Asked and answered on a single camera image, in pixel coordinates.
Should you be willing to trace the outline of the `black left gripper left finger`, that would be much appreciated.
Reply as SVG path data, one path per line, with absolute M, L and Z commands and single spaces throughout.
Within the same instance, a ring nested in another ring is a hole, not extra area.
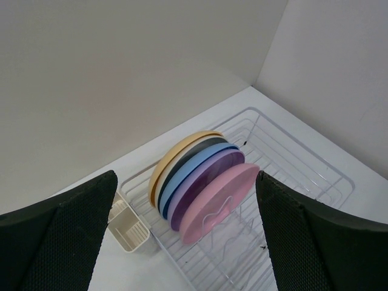
M 109 170 L 1 215 L 1 290 L 88 290 L 118 186 Z

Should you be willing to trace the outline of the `purple plate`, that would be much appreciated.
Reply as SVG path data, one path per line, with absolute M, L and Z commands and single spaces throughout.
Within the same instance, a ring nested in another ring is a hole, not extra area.
M 182 218 L 195 198 L 217 176 L 229 168 L 242 164 L 245 156 L 238 149 L 225 149 L 212 155 L 192 171 L 174 191 L 167 210 L 167 220 L 172 230 L 178 231 Z

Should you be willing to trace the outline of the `pink plate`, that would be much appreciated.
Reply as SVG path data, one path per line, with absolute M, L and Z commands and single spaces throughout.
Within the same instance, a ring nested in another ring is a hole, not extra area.
M 253 187 L 260 167 L 243 163 L 217 176 L 185 212 L 179 234 L 184 245 L 198 242 L 221 223 Z

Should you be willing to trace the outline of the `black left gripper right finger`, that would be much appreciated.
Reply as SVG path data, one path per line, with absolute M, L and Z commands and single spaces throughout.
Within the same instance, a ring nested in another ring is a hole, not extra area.
M 387 290 L 387 224 L 327 206 L 263 170 L 255 187 L 278 290 Z

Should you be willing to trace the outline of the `orange plate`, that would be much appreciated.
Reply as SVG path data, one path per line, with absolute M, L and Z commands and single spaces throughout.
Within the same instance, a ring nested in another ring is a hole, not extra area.
M 180 142 L 175 144 L 159 161 L 155 170 L 153 171 L 150 182 L 149 182 L 149 190 L 148 190 L 148 198 L 150 204 L 155 207 L 155 189 L 156 183 L 158 182 L 159 177 L 161 176 L 162 171 L 170 164 L 173 158 L 177 157 L 179 153 L 181 153 L 187 146 L 191 143 L 203 138 L 205 136 L 217 136 L 223 137 L 223 134 L 217 131 L 205 130 L 193 133 Z

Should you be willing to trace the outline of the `cream plate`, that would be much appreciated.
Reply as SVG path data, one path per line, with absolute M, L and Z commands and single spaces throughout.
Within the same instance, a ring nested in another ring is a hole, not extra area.
M 222 142 L 226 142 L 223 137 L 217 136 L 205 136 L 199 140 L 188 145 L 177 157 L 173 158 L 170 164 L 162 171 L 161 176 L 156 183 L 155 189 L 155 208 L 159 209 L 159 203 L 161 199 L 162 191 L 165 189 L 167 183 L 171 180 L 172 176 L 182 167 L 190 158 L 195 156 L 200 151 Z

